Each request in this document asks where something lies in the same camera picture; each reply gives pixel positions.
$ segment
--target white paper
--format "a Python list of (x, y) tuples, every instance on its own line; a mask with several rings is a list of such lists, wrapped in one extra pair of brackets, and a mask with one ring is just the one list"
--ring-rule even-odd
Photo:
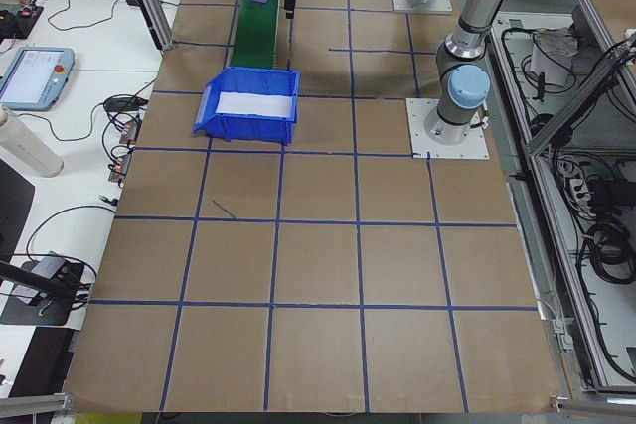
[(291, 96), (275, 94), (234, 93), (222, 91), (217, 113), (266, 116), (272, 118), (291, 117)]

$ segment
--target white cylinder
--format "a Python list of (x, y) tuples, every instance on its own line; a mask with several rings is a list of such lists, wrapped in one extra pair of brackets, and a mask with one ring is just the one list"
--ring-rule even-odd
[(11, 110), (0, 104), (0, 146), (45, 178), (58, 174), (64, 161), (27, 128)]

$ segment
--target gray floor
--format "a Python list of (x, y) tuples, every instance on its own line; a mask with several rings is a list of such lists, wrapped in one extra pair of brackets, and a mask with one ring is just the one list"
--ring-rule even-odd
[[(574, 0), (507, 0), (503, 10), (508, 11), (540, 11), (568, 13), (575, 4)], [(559, 415), (393, 415), (393, 414), (357, 414), (353, 416), (327, 416), (323, 414), (156, 414), (144, 415), (143, 424), (328, 424), (343, 422), (347, 424), (557, 424), (568, 422), (576, 424), (608, 424), (603, 420), (564, 420)]]

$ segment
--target metal bracket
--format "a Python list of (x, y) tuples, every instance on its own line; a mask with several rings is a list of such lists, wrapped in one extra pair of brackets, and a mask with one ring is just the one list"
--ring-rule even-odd
[(9, 397), (0, 399), (0, 418), (64, 411), (70, 407), (71, 398), (64, 393), (50, 396)]
[(393, 0), (394, 12), (402, 12), (405, 14), (436, 14), (450, 15), (453, 7), (450, 0), (427, 0), (424, 3), (411, 5), (407, 0)]
[(612, 421), (630, 422), (636, 421), (636, 406), (633, 404), (617, 404), (602, 401), (571, 400), (564, 397), (556, 397), (552, 400), (552, 407), (564, 417), (596, 417), (601, 419), (611, 418)]
[[(466, 139), (456, 146), (445, 146), (432, 140), (424, 131), (424, 120), (437, 106), (438, 99), (409, 98), (406, 100), (410, 145), (414, 158), (426, 159), (429, 155), (435, 159), (488, 159), (488, 147), (482, 128), (471, 129)], [(473, 123), (479, 122), (475, 113)]]

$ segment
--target black monitor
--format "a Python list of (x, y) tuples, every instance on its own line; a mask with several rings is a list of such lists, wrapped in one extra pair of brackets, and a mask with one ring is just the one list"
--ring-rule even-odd
[(63, 325), (81, 285), (83, 265), (53, 253), (22, 267), (9, 263), (34, 195), (34, 186), (0, 159), (0, 284), (15, 284), (0, 315), (4, 325)]
[(15, 253), (36, 188), (0, 159), (0, 259)]

